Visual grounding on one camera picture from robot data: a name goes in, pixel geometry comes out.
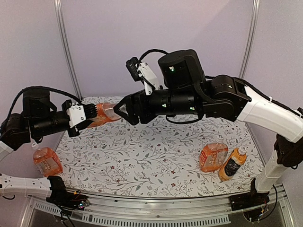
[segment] orange bottle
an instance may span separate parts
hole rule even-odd
[[[215,143],[206,145],[200,154],[199,164],[203,172],[212,172],[219,169],[227,156],[228,147],[224,144],[222,135],[218,135]]]
[[[60,159],[51,148],[39,149],[37,143],[33,143],[32,148],[36,150],[33,154],[34,164],[45,177],[58,175],[63,172]]]
[[[94,121],[91,123],[88,128],[98,127],[107,122],[115,122],[121,117],[114,112],[114,103],[99,103],[96,105],[97,107],[97,117],[93,118]]]
[[[223,164],[219,170],[219,178],[221,181],[227,181],[231,179],[238,169],[245,163],[247,155],[247,148],[240,147],[235,148],[226,162]]]

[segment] table surface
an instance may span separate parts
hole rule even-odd
[[[116,103],[121,97],[88,97],[84,103]],[[183,115],[176,120],[188,121]],[[235,176],[220,182],[217,171],[203,173],[201,149],[218,134],[230,152],[248,147],[246,163]],[[85,129],[80,136],[64,134],[56,153],[66,186],[88,192],[142,197],[195,197],[248,191],[263,164],[246,125],[221,118],[204,118],[187,125],[158,116],[149,124],[125,120]]]

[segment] black label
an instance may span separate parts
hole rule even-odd
[[[228,163],[226,164],[224,170],[225,170],[226,175],[234,176],[240,167],[241,166],[239,164],[235,163],[235,161],[231,158],[228,160]]]

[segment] white bottle cap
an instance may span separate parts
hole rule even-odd
[[[37,143],[33,143],[32,144],[32,149],[33,150],[38,150],[39,149],[39,145]]]
[[[245,155],[246,152],[247,152],[247,147],[245,147],[245,146],[239,147],[238,153],[239,153],[240,155]]]
[[[216,137],[216,142],[217,143],[223,143],[224,142],[224,137],[223,137],[223,135],[217,135],[217,137]]]

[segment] bottle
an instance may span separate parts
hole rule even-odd
[[[88,128],[98,127],[107,122],[115,122],[121,119],[121,117],[114,112],[114,103],[99,103],[96,105],[97,117],[93,118],[94,121]]]
[[[247,147],[235,148],[226,162],[219,170],[219,178],[221,181],[227,181],[231,179],[237,170],[245,163],[247,155]]]
[[[37,143],[32,144],[34,164],[37,169],[45,176],[54,176],[61,174],[63,168],[59,157],[51,148],[41,148]]]
[[[228,147],[224,144],[224,137],[218,135],[215,143],[206,145],[200,154],[199,164],[203,172],[212,172],[219,169],[227,156]]]

